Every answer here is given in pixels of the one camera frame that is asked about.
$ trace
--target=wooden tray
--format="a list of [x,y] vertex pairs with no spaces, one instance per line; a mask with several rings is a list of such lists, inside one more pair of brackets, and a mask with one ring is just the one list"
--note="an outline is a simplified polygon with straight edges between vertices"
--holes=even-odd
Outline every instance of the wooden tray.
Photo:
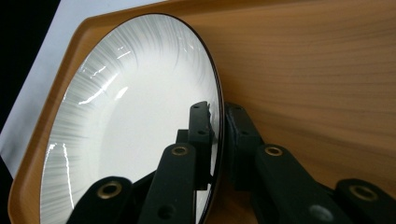
[[[396,2],[170,1],[78,27],[13,183],[13,223],[39,222],[50,128],[82,60],[111,29],[146,13],[197,31],[225,100],[242,105],[263,138],[288,148],[318,182],[333,188],[357,177],[396,196]],[[207,222],[255,223],[248,194],[221,187]]]

